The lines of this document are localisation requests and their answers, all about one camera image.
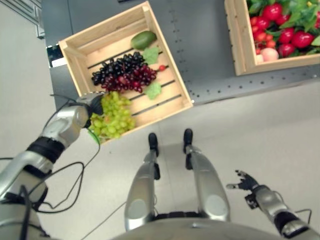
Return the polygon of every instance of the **black joint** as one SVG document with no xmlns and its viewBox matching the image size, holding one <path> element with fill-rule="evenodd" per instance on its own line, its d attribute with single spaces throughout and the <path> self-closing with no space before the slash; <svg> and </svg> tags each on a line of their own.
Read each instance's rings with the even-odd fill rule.
<svg viewBox="0 0 320 240">
<path fill-rule="evenodd" d="M 26 149 L 50 160 L 53 164 L 65 150 L 65 146 L 56 140 L 41 136 Z"/>
<path fill-rule="evenodd" d="M 292 222 L 292 221 L 296 221 L 299 220 L 299 218 L 297 218 L 293 213 L 288 212 L 288 211 L 282 211 L 280 213 L 278 213 L 275 218 L 274 218 L 274 225 L 276 227 L 276 229 L 279 231 L 279 233 L 282 233 L 283 228 L 285 227 L 285 225 L 287 225 L 288 223 Z M 286 238 L 293 238 L 294 236 L 296 236 L 297 234 L 300 234 L 304 231 L 306 231 L 308 228 L 307 227 L 302 227 L 297 229 L 296 231 L 290 233 L 290 235 L 286 235 Z"/>
</svg>

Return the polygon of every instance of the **black cable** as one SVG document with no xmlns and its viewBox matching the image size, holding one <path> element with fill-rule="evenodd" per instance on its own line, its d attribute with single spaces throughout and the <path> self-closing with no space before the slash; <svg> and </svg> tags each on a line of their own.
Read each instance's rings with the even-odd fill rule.
<svg viewBox="0 0 320 240">
<path fill-rule="evenodd" d="M 307 208 L 307 209 L 302 209 L 302 210 L 296 211 L 297 214 L 303 213 L 303 212 L 309 212 L 308 224 L 310 224 L 311 216 L 312 216 L 312 210 L 310 208 Z"/>
<path fill-rule="evenodd" d="M 76 103 L 77 101 L 76 100 L 74 100 L 73 98 L 71 98 L 71 97 L 68 97 L 68 96 L 65 96 L 65 95 L 62 95 L 62 94 L 50 94 L 50 96 L 51 97 L 60 97 L 60 98 L 64 98 L 64 99 L 67 99 L 67 100 L 70 100 L 70 101 L 72 101 L 72 102 L 74 102 L 74 103 Z"/>
<path fill-rule="evenodd" d="M 46 126 L 48 126 L 49 122 L 51 121 L 51 119 L 54 117 L 54 115 L 56 115 L 57 112 L 59 112 L 61 109 L 63 109 L 65 106 L 67 106 L 69 104 L 70 100 L 67 100 L 61 107 L 59 107 L 50 117 L 49 119 L 46 121 L 43 129 L 46 128 Z"/>
<path fill-rule="evenodd" d="M 77 191 L 77 193 L 76 193 L 76 196 L 75 196 L 75 199 L 74 199 L 73 203 L 72 203 L 70 206 L 68 206 L 68 207 L 66 207 L 66 208 L 64 208 L 64 209 L 62 209 L 62 210 L 57 210 L 57 211 L 42 211 L 42 210 L 37 210 L 38 213 L 43 213 L 43 214 L 57 214 L 57 213 L 62 213 L 62 212 L 64 212 L 64 211 L 69 210 L 70 208 L 72 208 L 72 207 L 75 205 L 76 201 L 78 200 L 79 194 L 80 194 L 80 190 L 81 190 L 81 186 L 82 186 L 82 182 L 83 182 L 83 177 L 84 177 L 84 170 L 85 170 L 85 165 L 84 165 L 82 162 L 80 162 L 80 161 L 76 161 L 76 162 L 70 163 L 70 164 L 68 164 L 68 165 L 60 168 L 59 170 L 55 171 L 54 173 L 46 176 L 46 177 L 43 178 L 40 182 L 38 182 L 38 183 L 30 190 L 30 192 L 29 192 L 29 196 L 30 196 L 30 194 L 31 194 L 35 189 L 37 189 L 37 187 L 39 187 L 45 180 L 47 180 L 48 178 L 54 176 L 55 174 L 57 174 L 57 173 L 65 170 L 65 169 L 67 169 L 67 168 L 69 168 L 69 167 L 71 167 L 71 166 L 73 166 L 73 165 L 77 165 L 77 164 L 80 164 L 80 165 L 82 166 L 82 170 L 81 170 L 81 173 L 80 173 L 80 175 L 79 175 L 79 176 L 80 176 L 79 188 L 78 188 L 78 191 Z"/>
<path fill-rule="evenodd" d="M 279 192 L 277 192 L 277 191 L 273 191 L 273 192 L 276 193 L 280 197 L 282 202 L 285 202 L 284 198 L 282 197 L 282 195 Z M 312 210 L 310 208 L 302 209 L 302 210 L 296 211 L 295 213 L 299 214 L 299 213 L 303 213 L 303 212 L 307 212 L 307 211 L 309 212 L 308 224 L 310 224 L 311 216 L 312 216 Z"/>
<path fill-rule="evenodd" d="M 93 136 L 94 136 L 95 139 L 97 140 L 98 149 L 97 149 L 96 153 L 92 156 L 92 158 L 84 165 L 84 169 L 85 169 L 85 168 L 92 162 L 92 160 L 98 155 L 98 153 L 100 152 L 100 149 L 101 149 L 101 145 L 100 145 L 100 141 L 99 141 L 98 137 L 97 137 L 95 134 L 93 134 Z M 75 188 L 75 186 L 76 186 L 76 184 L 77 184 L 80 176 L 81 176 L 81 174 L 80 174 L 80 175 L 78 176 L 78 178 L 75 180 L 75 182 L 74 182 L 72 188 L 70 189 L 70 191 L 68 192 L 67 196 L 66 196 L 62 201 L 60 201 L 58 204 L 56 204 L 55 206 L 53 206 L 53 205 L 52 205 L 51 203 L 49 203 L 49 202 L 43 202 L 42 204 L 49 206 L 51 209 L 56 209 L 57 207 L 59 207 L 61 204 L 63 204 L 63 203 L 69 198 L 69 196 L 71 195 L 72 191 L 74 190 L 74 188 Z M 39 212 L 40 212 L 40 213 L 53 213 L 53 212 L 51 212 L 51 211 L 46 211 L 46 212 L 44 212 L 44 211 L 39 211 Z"/>
<path fill-rule="evenodd" d="M 14 159 L 13 157 L 0 157 L 0 160 L 12 160 Z"/>
<path fill-rule="evenodd" d="M 25 212 L 20 232 L 20 240 L 26 240 L 28 234 L 28 224 L 29 224 L 29 217 L 31 212 L 31 202 L 29 200 L 29 195 L 26 187 L 24 185 L 21 186 L 20 191 L 23 194 L 24 204 L 25 204 Z"/>
<path fill-rule="evenodd" d="M 113 214 L 115 214 L 125 204 L 126 204 L 126 201 L 122 203 L 120 206 L 118 206 L 109 216 L 107 216 L 102 222 L 100 222 L 96 227 L 94 227 L 94 229 L 92 229 L 83 238 L 81 238 L 81 240 L 84 240 L 86 237 L 92 234 L 95 230 L 97 230 L 102 224 L 104 224 L 109 218 L 111 218 Z"/>
</svg>

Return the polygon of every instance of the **green grape bunch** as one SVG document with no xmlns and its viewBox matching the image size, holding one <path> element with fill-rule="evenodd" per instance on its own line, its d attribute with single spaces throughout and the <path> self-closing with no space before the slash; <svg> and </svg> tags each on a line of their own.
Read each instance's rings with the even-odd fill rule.
<svg viewBox="0 0 320 240">
<path fill-rule="evenodd" d="M 101 143 L 108 139 L 118 139 L 121 134 L 135 128 L 136 121 L 127 107 L 131 104 L 129 99 L 111 91 L 103 96 L 101 104 L 103 115 L 93 113 L 89 127 Z"/>
</svg>

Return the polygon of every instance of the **wooden crate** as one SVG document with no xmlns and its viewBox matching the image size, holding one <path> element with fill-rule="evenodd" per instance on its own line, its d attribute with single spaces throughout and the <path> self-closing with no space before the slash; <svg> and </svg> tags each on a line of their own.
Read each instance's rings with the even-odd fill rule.
<svg viewBox="0 0 320 240">
<path fill-rule="evenodd" d="M 320 54 L 258 63 L 246 0 L 224 0 L 236 75 L 320 64 Z"/>
<path fill-rule="evenodd" d="M 157 41 L 152 45 L 160 49 L 157 63 L 150 67 L 154 70 L 159 65 L 168 67 L 157 73 L 155 82 L 162 85 L 162 92 L 154 100 L 136 91 L 122 94 L 132 101 L 130 110 L 136 120 L 136 128 L 129 132 L 193 106 L 149 3 L 146 1 L 59 42 L 76 90 L 82 96 L 104 91 L 93 85 L 92 73 L 102 67 L 102 62 L 136 51 L 130 45 L 131 39 L 146 30 L 156 34 Z"/>
</svg>

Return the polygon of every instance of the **robotic hand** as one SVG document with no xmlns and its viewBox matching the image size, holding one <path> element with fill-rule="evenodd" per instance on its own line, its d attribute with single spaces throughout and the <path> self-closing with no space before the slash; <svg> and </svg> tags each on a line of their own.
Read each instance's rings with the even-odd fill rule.
<svg viewBox="0 0 320 240">
<path fill-rule="evenodd" d="M 90 126 L 92 113 L 103 113 L 102 96 L 84 95 L 57 112 L 38 139 L 0 173 L 0 239 L 48 239 L 36 214 L 48 192 L 43 180 L 80 130 Z"/>
<path fill-rule="evenodd" d="M 245 197 L 251 209 L 260 208 L 268 219 L 275 225 L 282 237 L 294 240 L 319 240 L 320 235 L 308 224 L 299 219 L 297 214 L 279 198 L 275 191 L 266 185 L 260 185 L 249 174 L 236 170 L 240 183 L 228 184 L 228 189 L 250 191 Z"/>
</svg>

